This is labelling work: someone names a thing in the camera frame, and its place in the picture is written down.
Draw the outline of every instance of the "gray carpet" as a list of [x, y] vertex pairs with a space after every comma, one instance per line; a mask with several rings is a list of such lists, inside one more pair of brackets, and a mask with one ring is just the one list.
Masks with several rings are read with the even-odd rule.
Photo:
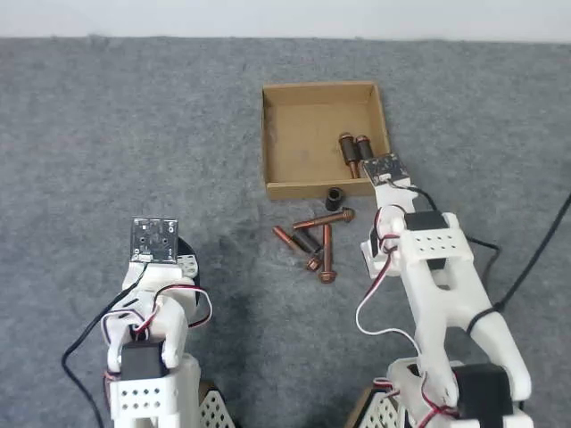
[[[176, 216], [214, 318], [188, 349], [244, 428], [341, 427], [373, 376], [412, 355], [359, 334], [358, 244], [372, 198], [334, 228], [337, 281], [294, 266], [270, 227], [323, 212], [270, 202], [260, 173], [266, 82], [374, 79], [393, 148], [469, 233], [505, 248], [514, 280], [571, 187], [571, 46], [334, 40], [0, 40], [0, 425], [94, 426], [62, 351], [120, 289], [129, 218]], [[538, 427], [568, 426], [571, 218], [506, 312], [534, 380]], [[476, 249], [478, 268], [489, 256]], [[371, 328], [413, 329], [387, 281]], [[478, 360], [452, 332], [453, 358]], [[98, 330], [71, 365], [103, 410]]]

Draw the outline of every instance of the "cardboard box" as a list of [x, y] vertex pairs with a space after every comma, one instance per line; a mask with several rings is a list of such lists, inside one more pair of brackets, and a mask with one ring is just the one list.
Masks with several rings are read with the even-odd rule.
[[266, 85], [262, 89], [263, 176], [272, 200], [325, 198], [329, 187], [373, 194], [351, 178], [338, 143], [342, 132], [369, 137], [376, 156], [390, 152], [374, 82]]

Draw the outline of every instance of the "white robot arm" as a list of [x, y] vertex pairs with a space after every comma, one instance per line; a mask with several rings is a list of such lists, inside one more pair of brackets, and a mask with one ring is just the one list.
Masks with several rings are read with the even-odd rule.
[[[134, 218], [131, 262], [122, 289], [137, 286], [101, 319], [116, 428], [200, 428], [204, 421], [224, 421], [219, 426], [234, 428], [217, 391], [208, 396], [209, 402], [216, 400], [216, 415], [209, 411], [207, 416], [200, 408], [201, 370], [196, 358], [185, 353], [185, 343], [190, 327], [211, 318], [212, 305], [195, 283], [195, 255], [178, 255], [177, 227], [175, 219]], [[199, 294], [209, 309], [191, 323]]]
[[472, 386], [474, 378], [497, 381], [507, 376], [509, 396], [501, 399], [509, 400], [509, 410], [488, 416], [496, 423], [499, 417], [498, 426], [532, 427], [529, 416], [515, 405], [529, 398], [530, 375], [502, 315], [484, 317], [471, 332], [491, 365], [455, 368], [444, 350], [448, 327], [467, 330], [477, 314], [492, 306], [458, 219], [436, 210], [415, 211], [412, 201], [418, 191], [394, 154], [365, 160], [363, 167], [375, 187], [378, 207], [371, 236], [361, 244], [368, 272], [377, 285], [384, 275], [401, 277], [417, 326], [418, 357], [397, 360], [388, 370], [407, 419], [423, 428], [491, 426], [484, 423], [487, 416], [469, 419], [464, 412], [466, 406], [473, 412], [478, 400], [472, 394], [478, 387]]

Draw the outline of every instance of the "white plastic part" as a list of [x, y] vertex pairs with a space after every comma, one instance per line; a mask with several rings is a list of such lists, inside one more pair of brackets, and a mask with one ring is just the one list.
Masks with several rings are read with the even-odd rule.
[[[422, 378], [414, 375], [409, 366], [417, 364], [416, 358], [397, 359], [389, 366], [387, 377], [393, 382], [394, 388], [401, 393], [396, 397], [399, 403], [399, 421], [397, 427], [404, 426], [405, 413], [408, 413], [409, 422], [416, 426], [430, 412], [430, 407], [422, 399], [420, 386]], [[514, 407], [513, 415], [503, 417], [503, 428], [533, 428], [534, 422], [524, 412]], [[426, 428], [480, 428], [480, 423], [474, 419], [457, 420], [451, 416], [437, 415]]]
[[[449, 224], [458, 224], [453, 214], [447, 213], [446, 218], [450, 220]], [[444, 349], [446, 330], [455, 326], [466, 330], [477, 313], [492, 305], [459, 226], [434, 231], [404, 230], [400, 241], [399, 249], [395, 252], [395, 263], [399, 264], [417, 324], [415, 339], [422, 351], [420, 366], [430, 374], [429, 385], [434, 388], [436, 397], [453, 407], [459, 393]], [[438, 248], [438, 243], [442, 242], [446, 243], [442, 245], [444, 249]], [[445, 288], [436, 284], [426, 263], [427, 259], [441, 257], [447, 258], [443, 270]], [[473, 339], [494, 364], [505, 368], [512, 399], [528, 399], [531, 378], [503, 317], [492, 314], [478, 322], [476, 328]]]
[[[410, 186], [410, 179], [404, 178], [394, 183], [400, 187]], [[412, 201], [418, 197], [418, 194], [410, 190], [392, 187], [388, 183], [385, 183], [383, 185], [375, 186], [375, 196], [377, 198], [377, 209], [382, 210], [378, 223], [375, 226], [377, 227], [379, 234], [386, 235], [392, 232], [391, 221], [394, 218], [401, 218], [403, 215], [402, 210], [397, 207], [401, 207], [406, 212], [414, 212]], [[394, 244], [395, 241], [387, 242], [387, 246], [392, 246]], [[370, 240], [361, 243], [360, 250], [365, 258], [369, 276], [371, 279], [375, 279], [379, 271], [385, 265], [386, 255], [379, 251], [377, 256], [373, 257]], [[394, 264], [389, 268], [387, 275], [399, 275]]]
[[376, 392], [360, 421], [359, 428], [399, 428], [398, 408], [385, 392]]
[[199, 428], [199, 382], [198, 361], [189, 354], [164, 377], [111, 382], [110, 408], [115, 428], [139, 426], [144, 421], [136, 420], [150, 418], [156, 418], [157, 428]]
[[185, 254], [177, 257], [177, 264], [182, 269], [182, 275], [195, 279], [198, 275], [198, 263], [194, 254]]
[[[377, 205], [383, 210], [385, 206], [397, 204], [407, 212], [414, 212], [411, 191], [389, 185], [377, 186], [375, 191]], [[388, 244], [398, 244], [398, 249], [392, 255], [387, 275], [401, 275], [404, 283], [417, 326], [415, 339], [421, 350], [418, 365], [421, 371], [428, 374], [426, 393], [436, 402], [454, 407], [459, 391], [444, 349], [446, 331], [452, 326], [466, 330], [476, 314], [492, 305], [474, 267], [474, 256], [458, 219], [450, 213], [443, 216], [449, 226], [447, 229], [407, 230], [403, 215], [397, 210], [380, 215], [375, 226], [381, 236], [391, 234], [400, 237]], [[369, 275], [371, 278], [377, 277], [386, 262], [386, 255], [380, 251], [373, 258], [369, 241], [360, 247]], [[430, 259], [446, 259], [444, 269], [431, 271], [426, 263]], [[512, 401], [528, 399], [531, 395], [531, 377], [503, 317], [498, 313], [483, 317], [474, 327], [471, 337], [491, 362], [506, 370]], [[398, 366], [399, 361], [393, 363], [392, 367]], [[420, 396], [419, 378], [411, 376], [406, 367], [398, 375], [389, 375], [395, 388], [401, 390], [398, 400], [411, 412], [414, 426], [429, 408]], [[407, 383], [414, 387], [406, 388]], [[477, 421], [455, 421], [455, 424], [450, 424], [447, 419], [448, 416], [435, 416], [428, 426], [471, 428], [479, 425]], [[533, 426], [533, 422], [518, 410], [513, 416], [504, 418], [504, 428], [508, 426], [527, 428]]]
[[235, 428], [224, 399], [217, 390], [210, 390], [200, 405], [202, 428]]
[[[142, 263], [129, 263], [122, 288], [131, 286], [140, 277], [143, 268]], [[194, 281], [184, 277], [178, 265], [149, 264], [137, 288], [112, 310], [130, 309], [147, 319], [153, 313], [153, 298], [156, 292], [171, 284], [194, 285]], [[151, 338], [164, 339], [162, 360], [167, 368], [174, 368], [178, 366], [184, 352], [188, 320], [192, 319], [196, 312], [196, 293], [183, 289], [167, 290], [157, 299], [157, 306], [156, 316], [149, 328]], [[142, 324], [141, 319], [134, 314], [121, 317], [123, 315], [120, 313], [107, 317], [105, 325], [102, 324], [103, 334], [106, 331], [109, 336], [107, 366], [112, 372], [120, 372], [121, 347], [124, 343], [131, 342], [129, 326]]]

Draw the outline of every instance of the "screw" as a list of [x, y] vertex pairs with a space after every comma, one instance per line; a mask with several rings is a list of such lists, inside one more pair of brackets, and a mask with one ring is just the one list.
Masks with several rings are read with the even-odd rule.
[[368, 136], [358, 136], [355, 138], [355, 144], [360, 153], [360, 158], [362, 160], [374, 158], [373, 150], [371, 149], [371, 142]]
[[[299, 257], [300, 259], [306, 259], [307, 254], [302, 248], [294, 242], [292, 237], [286, 233], [284, 229], [280, 226], [273, 226], [271, 230], [274, 231], [274, 234], [282, 240], [293, 252], [294, 254]], [[315, 272], [321, 266], [321, 260], [315, 255], [310, 256], [310, 258], [305, 263], [305, 268], [310, 270], [311, 272]]]
[[351, 208], [343, 208], [341, 211], [335, 214], [330, 214], [323, 217], [315, 217], [311, 220], [298, 221], [294, 223], [294, 229], [305, 229], [308, 227], [321, 226], [328, 223], [333, 223], [335, 221], [343, 220], [345, 223], [349, 223], [355, 218], [355, 210]]
[[354, 143], [355, 139], [348, 132], [343, 132], [339, 136], [339, 145], [341, 145], [341, 153], [343, 154], [343, 160], [345, 165], [349, 167], [351, 171], [351, 178], [359, 178], [359, 152]]
[[323, 225], [323, 270], [319, 272], [319, 279], [323, 284], [331, 284], [334, 282], [337, 273], [333, 267], [333, 240], [331, 225], [326, 223]]

